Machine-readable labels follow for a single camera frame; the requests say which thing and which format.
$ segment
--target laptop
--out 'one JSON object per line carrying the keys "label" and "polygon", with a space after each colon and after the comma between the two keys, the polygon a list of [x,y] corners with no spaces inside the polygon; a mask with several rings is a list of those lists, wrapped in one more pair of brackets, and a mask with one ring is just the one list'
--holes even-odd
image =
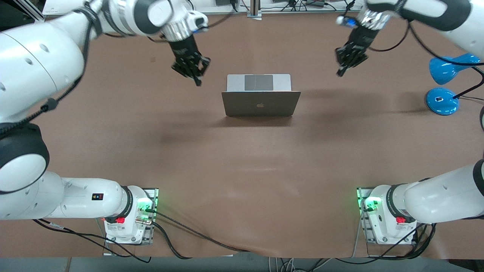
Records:
{"label": "laptop", "polygon": [[230,117],[286,117],[294,114],[300,95],[291,90],[289,74],[228,75],[222,100]]}

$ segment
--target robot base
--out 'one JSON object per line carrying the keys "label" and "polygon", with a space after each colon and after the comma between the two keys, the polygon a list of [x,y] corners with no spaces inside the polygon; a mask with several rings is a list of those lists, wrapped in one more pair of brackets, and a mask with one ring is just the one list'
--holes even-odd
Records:
{"label": "robot base", "polygon": [[[133,194],[131,211],[122,224],[110,224],[104,221],[106,238],[122,244],[151,245],[153,243],[153,228],[146,222],[153,220],[153,214],[140,211],[139,209],[156,209],[158,189],[141,189],[137,186],[128,186],[128,189]],[[104,252],[104,255],[109,256],[112,254]]]}
{"label": "robot base", "polygon": [[[416,226],[417,222],[398,223],[385,201],[389,185],[376,188],[358,187],[358,204],[363,213],[362,226],[367,243],[396,244]],[[412,235],[399,244],[411,244]]]}

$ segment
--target red button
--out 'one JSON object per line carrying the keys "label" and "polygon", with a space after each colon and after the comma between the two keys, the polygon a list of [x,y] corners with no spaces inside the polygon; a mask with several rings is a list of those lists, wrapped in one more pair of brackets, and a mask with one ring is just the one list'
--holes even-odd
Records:
{"label": "red button", "polygon": [[405,221],[406,221],[406,220],[405,220],[405,218],[403,218],[403,217],[397,217],[397,218],[396,218],[396,222],[397,222],[397,223],[405,223]]}

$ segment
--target gray floor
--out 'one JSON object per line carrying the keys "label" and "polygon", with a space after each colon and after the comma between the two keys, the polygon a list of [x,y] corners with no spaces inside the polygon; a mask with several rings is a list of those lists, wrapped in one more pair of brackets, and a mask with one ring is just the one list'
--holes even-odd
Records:
{"label": "gray floor", "polygon": [[[359,262],[368,259],[353,258]],[[309,269],[315,259],[295,259],[297,268]],[[179,260],[174,257],[153,258],[149,264],[133,258],[101,257],[72,258],[4,258],[0,259],[0,272],[268,272],[268,258],[252,253],[239,253],[233,257],[196,258]],[[404,261],[375,261],[366,265],[349,265],[331,260],[317,272],[469,272],[445,260],[417,258]]]}

